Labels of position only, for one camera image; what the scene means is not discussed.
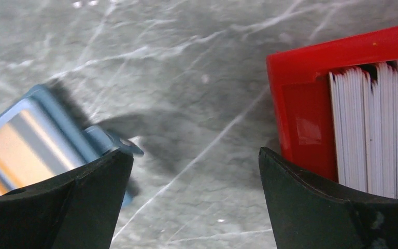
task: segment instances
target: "red plastic box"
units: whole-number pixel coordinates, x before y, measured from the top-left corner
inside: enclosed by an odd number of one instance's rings
[[[283,156],[337,182],[328,72],[391,60],[398,60],[398,26],[268,56]]]

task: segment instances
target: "gray marble countertop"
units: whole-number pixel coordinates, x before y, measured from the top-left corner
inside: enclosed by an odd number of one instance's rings
[[[0,113],[47,82],[145,150],[111,248],[275,248],[265,57],[397,24],[392,0],[0,0]]]

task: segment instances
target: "stack of white cards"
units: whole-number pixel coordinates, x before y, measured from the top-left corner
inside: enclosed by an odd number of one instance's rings
[[[398,199],[398,61],[330,73],[339,183]]]

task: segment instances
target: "red plastic case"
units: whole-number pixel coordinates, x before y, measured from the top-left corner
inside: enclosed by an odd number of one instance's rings
[[[391,60],[398,60],[398,26],[268,56],[282,155],[337,182],[328,72]]]

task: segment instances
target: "marble surface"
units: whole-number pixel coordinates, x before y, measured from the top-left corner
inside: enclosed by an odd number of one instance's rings
[[[111,248],[275,248],[266,55],[397,24],[392,0],[0,0],[0,112],[47,82],[145,150]]]

